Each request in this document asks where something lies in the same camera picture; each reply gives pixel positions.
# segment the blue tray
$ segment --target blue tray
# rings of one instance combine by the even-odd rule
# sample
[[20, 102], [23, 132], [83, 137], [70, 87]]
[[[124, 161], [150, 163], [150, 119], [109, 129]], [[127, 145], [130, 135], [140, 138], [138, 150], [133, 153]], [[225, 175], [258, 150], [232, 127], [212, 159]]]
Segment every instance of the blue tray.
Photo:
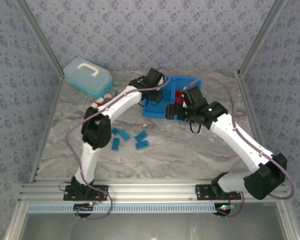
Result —
[[[166, 107], [169, 104], [175, 103], [176, 91], [183, 91], [184, 87], [188, 86], [197, 77], [187, 77], [187, 76], [171, 76], [171, 80], [168, 85], [162, 88], [163, 96], [160, 103], [154, 101], [149, 101], [148, 105], [142, 108], [142, 115], [147, 118], [156, 118], [156, 119], [166, 119]], [[202, 83], [198, 81], [194, 84], [198, 86], [202, 91]], [[147, 100], [143, 100], [143, 105], [146, 105]]]

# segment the marble surface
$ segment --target marble surface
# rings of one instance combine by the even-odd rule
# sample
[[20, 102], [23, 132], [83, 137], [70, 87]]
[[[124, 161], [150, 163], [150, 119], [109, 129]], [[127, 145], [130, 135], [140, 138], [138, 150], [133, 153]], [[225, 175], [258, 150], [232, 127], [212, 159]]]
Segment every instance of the marble surface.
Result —
[[[123, 90], [130, 80], [141, 74], [139, 71], [111, 72], [114, 80], [111, 91], [114, 93]], [[240, 90], [233, 76], [214, 71], [172, 71], [171, 74], [189, 77], [211, 76], [221, 80], [236, 99], [236, 121], [251, 134]], [[219, 101], [230, 112], [230, 99], [221, 86], [212, 81], [205, 81], [202, 88], [208, 102]], [[70, 127], [84, 118], [86, 109], [93, 100], [66, 81], [63, 83], [37, 178], [64, 179], [74, 175], [78, 164], [65, 143], [65, 134]], [[239, 156], [211, 131], [203, 127], [200, 134], [193, 134], [188, 123], [143, 117], [142, 107], [139, 105], [134, 105], [118, 117], [113, 127], [125, 129], [131, 139], [127, 142], [122, 140], [119, 151], [111, 150], [112, 140], [103, 149], [95, 169], [95, 177], [99, 179], [213, 179], [223, 172], [247, 170]], [[76, 129], [70, 136], [70, 142], [79, 156], [82, 152], [80, 130]], [[149, 147], [136, 150], [133, 137], [142, 131], [148, 134]]]

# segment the blue plastic block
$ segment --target blue plastic block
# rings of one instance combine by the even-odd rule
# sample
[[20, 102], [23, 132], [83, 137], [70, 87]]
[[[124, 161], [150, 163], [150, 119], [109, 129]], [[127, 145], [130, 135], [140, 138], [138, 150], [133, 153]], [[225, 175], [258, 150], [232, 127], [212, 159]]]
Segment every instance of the blue plastic block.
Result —
[[139, 133], [137, 136], [135, 136], [134, 138], [137, 142], [141, 142], [146, 137], [148, 137], [148, 134], [145, 131], [143, 131], [143, 132]]
[[115, 137], [113, 139], [113, 143], [112, 143], [112, 150], [113, 151], [118, 151], [119, 150], [119, 145], [120, 145], [120, 138]]
[[120, 130], [119, 132], [118, 132], [118, 134], [120, 135], [120, 137], [122, 137], [122, 139], [126, 142], [126, 141], [128, 141], [129, 139], [130, 139], [130, 136], [128, 135], [128, 133], [126, 133], [126, 131], [125, 130]]
[[145, 141], [137, 142], [135, 144], [135, 147], [137, 150], [141, 150], [141, 149], [145, 149], [145, 148], [149, 147], [149, 144], [148, 144], [148, 141], [145, 140]]
[[[196, 77], [171, 76], [170, 82], [162, 88], [163, 96], [159, 103], [149, 101], [147, 104], [147, 100], [143, 100], [143, 105], [147, 104], [147, 106], [142, 108], [142, 115], [147, 118], [166, 119], [166, 107], [175, 103], [176, 91], [183, 92], [184, 87], [187, 87], [196, 79]], [[194, 86], [198, 86], [202, 90], [201, 81], [197, 81]]]
[[114, 127], [114, 128], [112, 128], [111, 132], [112, 132], [113, 135], [116, 136], [119, 133], [119, 130]]

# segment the patterned wallpaper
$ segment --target patterned wallpaper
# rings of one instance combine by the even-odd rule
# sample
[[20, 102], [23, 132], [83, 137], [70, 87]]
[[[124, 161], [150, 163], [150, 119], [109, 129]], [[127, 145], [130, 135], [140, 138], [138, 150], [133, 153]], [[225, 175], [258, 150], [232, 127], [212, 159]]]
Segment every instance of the patterned wallpaper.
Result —
[[245, 81], [267, 146], [288, 158], [300, 222], [300, 0], [288, 1]]
[[27, 0], [62, 67], [238, 69], [273, 0]]
[[0, 240], [29, 181], [58, 86], [13, 0], [0, 0]]

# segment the storage box lid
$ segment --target storage box lid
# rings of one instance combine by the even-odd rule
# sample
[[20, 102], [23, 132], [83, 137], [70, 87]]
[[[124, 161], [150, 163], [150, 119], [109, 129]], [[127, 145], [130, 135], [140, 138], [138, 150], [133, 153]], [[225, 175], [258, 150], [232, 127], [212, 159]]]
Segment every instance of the storage box lid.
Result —
[[63, 69], [63, 72], [70, 84], [92, 96], [102, 92], [109, 82], [112, 82], [108, 70], [81, 57], [75, 58]]

